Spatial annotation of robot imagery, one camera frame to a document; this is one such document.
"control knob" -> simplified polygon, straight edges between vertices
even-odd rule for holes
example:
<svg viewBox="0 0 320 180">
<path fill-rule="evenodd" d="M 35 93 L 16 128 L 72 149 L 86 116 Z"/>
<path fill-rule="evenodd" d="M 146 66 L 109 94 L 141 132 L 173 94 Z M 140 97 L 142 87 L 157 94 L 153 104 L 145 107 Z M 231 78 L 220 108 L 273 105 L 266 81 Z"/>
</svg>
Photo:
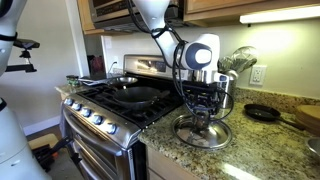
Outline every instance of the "control knob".
<svg viewBox="0 0 320 180">
<path fill-rule="evenodd" d="M 81 114 L 82 114 L 82 116 L 84 116 L 84 117 L 89 117 L 89 116 L 91 115 L 91 109 L 89 109 L 89 108 L 83 108 L 83 109 L 81 110 Z"/>
<path fill-rule="evenodd" d="M 92 118 L 92 123 L 95 125 L 100 125 L 102 123 L 102 116 L 94 115 Z"/>
<path fill-rule="evenodd" d="M 81 109 L 81 104 L 77 102 L 73 103 L 72 109 L 79 111 Z"/>
<path fill-rule="evenodd" d="M 64 104 L 68 105 L 68 106 L 71 106 L 73 104 L 73 99 L 71 98 L 67 98 L 64 100 Z"/>
<path fill-rule="evenodd" d="M 116 132 L 117 126 L 114 123 L 108 123 L 106 132 L 108 134 L 114 134 Z"/>
</svg>

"pot lid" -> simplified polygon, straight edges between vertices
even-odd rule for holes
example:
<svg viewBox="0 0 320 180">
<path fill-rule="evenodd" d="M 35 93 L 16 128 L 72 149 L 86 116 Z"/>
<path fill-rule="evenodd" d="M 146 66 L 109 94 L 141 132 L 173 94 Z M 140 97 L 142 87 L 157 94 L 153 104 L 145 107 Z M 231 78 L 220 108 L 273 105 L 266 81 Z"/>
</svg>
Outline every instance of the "pot lid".
<svg viewBox="0 0 320 180">
<path fill-rule="evenodd" d="M 194 116 L 182 115 L 173 121 L 172 130 L 180 141 L 197 148 L 221 149 L 231 142 L 232 133 L 225 123 L 219 121 L 200 128 L 195 124 L 199 121 Z"/>
</svg>

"kitchen floor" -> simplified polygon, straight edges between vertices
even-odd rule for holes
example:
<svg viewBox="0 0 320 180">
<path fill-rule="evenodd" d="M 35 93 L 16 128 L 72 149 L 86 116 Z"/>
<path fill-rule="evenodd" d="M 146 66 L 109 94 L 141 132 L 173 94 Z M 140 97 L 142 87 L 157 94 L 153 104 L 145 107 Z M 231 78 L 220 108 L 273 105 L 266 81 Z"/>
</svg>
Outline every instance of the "kitchen floor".
<svg viewBox="0 0 320 180">
<path fill-rule="evenodd" d="M 47 134 L 54 134 L 57 139 L 60 140 L 61 133 L 59 125 L 31 134 L 27 136 L 27 140 L 31 141 Z M 50 165 L 50 168 L 51 169 L 48 174 L 52 177 L 52 180 L 83 180 L 83 177 L 81 176 L 79 170 L 69 158 L 66 148 L 62 148 L 58 151 L 58 157 Z"/>
</svg>

